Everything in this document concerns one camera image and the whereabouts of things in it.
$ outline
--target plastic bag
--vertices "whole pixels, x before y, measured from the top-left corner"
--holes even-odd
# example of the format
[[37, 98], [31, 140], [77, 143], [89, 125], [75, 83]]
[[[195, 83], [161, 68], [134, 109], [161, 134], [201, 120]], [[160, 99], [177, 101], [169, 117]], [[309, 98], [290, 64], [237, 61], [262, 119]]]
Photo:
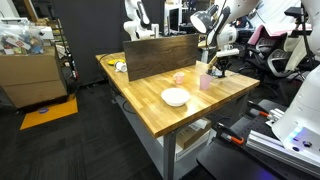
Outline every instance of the plastic bag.
[[20, 25], [0, 24], [0, 55], [42, 53], [44, 42], [38, 27], [29, 21]]

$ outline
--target computer monitor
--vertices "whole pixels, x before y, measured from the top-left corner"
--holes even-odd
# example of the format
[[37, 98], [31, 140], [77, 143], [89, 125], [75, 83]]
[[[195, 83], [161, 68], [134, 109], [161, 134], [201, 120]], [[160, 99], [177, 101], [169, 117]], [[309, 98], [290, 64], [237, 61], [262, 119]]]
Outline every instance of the computer monitor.
[[168, 19], [170, 30], [179, 31], [179, 8], [170, 9]]

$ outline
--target white bowl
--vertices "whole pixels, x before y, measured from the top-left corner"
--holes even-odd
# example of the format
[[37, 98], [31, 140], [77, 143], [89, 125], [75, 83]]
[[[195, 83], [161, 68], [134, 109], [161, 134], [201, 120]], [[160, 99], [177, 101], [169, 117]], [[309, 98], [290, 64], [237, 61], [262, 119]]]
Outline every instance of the white bowl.
[[178, 107], [190, 99], [190, 94], [181, 88], [169, 88], [161, 93], [161, 97], [168, 105]]

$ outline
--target small pink object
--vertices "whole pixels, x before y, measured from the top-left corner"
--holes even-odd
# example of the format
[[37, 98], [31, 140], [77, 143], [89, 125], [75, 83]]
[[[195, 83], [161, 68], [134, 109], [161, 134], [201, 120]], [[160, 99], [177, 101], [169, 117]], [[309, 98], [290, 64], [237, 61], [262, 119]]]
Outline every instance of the small pink object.
[[173, 79], [176, 81], [176, 84], [182, 84], [184, 80], [184, 73], [177, 72], [175, 75], [173, 75]]
[[200, 89], [207, 90], [209, 89], [210, 82], [213, 79], [212, 76], [208, 74], [203, 74], [200, 76]]

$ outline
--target yellow floor mat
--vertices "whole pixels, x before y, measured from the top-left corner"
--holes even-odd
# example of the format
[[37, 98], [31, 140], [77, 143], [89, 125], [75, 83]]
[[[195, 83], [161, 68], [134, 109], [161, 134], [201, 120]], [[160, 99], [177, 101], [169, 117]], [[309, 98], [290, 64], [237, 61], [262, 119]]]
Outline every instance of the yellow floor mat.
[[70, 95], [68, 97], [68, 101], [65, 103], [47, 106], [46, 108], [48, 111], [46, 113], [41, 114], [39, 111], [27, 113], [24, 117], [20, 130], [77, 113], [77, 99], [73, 97], [74, 95]]

